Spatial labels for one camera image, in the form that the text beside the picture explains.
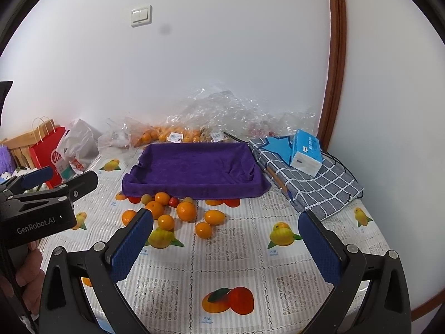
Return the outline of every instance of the blue star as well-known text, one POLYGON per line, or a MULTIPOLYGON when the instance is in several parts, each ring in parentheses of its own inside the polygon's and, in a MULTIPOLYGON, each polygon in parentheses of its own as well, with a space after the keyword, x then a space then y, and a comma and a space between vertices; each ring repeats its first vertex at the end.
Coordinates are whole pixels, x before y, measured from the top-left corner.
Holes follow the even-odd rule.
POLYGON ((275 153, 288 165, 291 165, 292 159, 292 143, 291 137, 268 137, 264 138, 266 144, 262 145, 261 149, 275 153))

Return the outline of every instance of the tissue pack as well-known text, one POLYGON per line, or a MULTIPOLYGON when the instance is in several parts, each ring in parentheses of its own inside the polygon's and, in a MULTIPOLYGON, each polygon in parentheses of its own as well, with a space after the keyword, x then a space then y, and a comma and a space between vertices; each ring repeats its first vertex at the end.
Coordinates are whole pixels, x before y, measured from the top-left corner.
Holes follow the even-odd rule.
POLYGON ((313 135, 297 130, 292 143, 291 166, 315 177, 322 164, 320 142, 313 135))

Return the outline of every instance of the white label sticker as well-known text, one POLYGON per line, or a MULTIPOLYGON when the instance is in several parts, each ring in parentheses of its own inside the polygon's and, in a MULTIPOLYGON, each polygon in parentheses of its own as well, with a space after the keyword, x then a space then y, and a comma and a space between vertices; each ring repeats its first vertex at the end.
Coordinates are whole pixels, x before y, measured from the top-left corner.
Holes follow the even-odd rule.
POLYGON ((167 140, 172 143, 181 143, 184 136, 180 133, 170 133, 167 140))
POLYGON ((203 317, 201 324, 213 324, 212 317, 203 317))
POLYGON ((211 134, 213 142, 217 143, 220 141, 225 141, 227 139, 226 135, 224 133, 221 132, 213 132, 211 134))

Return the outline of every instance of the small red tomato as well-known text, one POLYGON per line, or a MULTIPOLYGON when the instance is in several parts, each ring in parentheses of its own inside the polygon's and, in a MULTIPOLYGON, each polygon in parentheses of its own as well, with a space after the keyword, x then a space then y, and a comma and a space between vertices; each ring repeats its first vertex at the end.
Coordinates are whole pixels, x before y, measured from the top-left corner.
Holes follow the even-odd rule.
POLYGON ((224 203, 226 205, 228 205, 228 207, 238 207, 239 203, 240 203, 240 199, 239 198, 234 198, 234 199, 225 199, 224 203))
POLYGON ((170 201, 168 201, 168 204, 176 208, 179 205, 179 200, 176 197, 172 197, 170 198, 170 201))
POLYGON ((128 197, 128 200, 131 203, 139 203, 139 202, 141 202, 141 197, 128 197))

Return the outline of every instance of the human hand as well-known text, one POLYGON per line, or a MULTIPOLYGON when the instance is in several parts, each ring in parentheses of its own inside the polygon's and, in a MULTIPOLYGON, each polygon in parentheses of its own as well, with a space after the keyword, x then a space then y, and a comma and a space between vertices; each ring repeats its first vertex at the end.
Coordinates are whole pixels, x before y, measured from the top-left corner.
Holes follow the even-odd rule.
MULTIPOLYGON (((26 286, 22 294, 23 302, 26 305, 26 308, 34 315, 37 315, 39 312, 43 280, 45 278, 45 272, 40 269, 40 265, 42 264, 42 254, 39 249, 37 249, 37 244, 37 241, 28 244, 30 251, 26 256, 22 267, 20 267, 16 273, 17 284, 19 286, 26 286)), ((2 275, 0 275, 0 288, 6 296, 10 298, 14 296, 12 285, 2 275)))

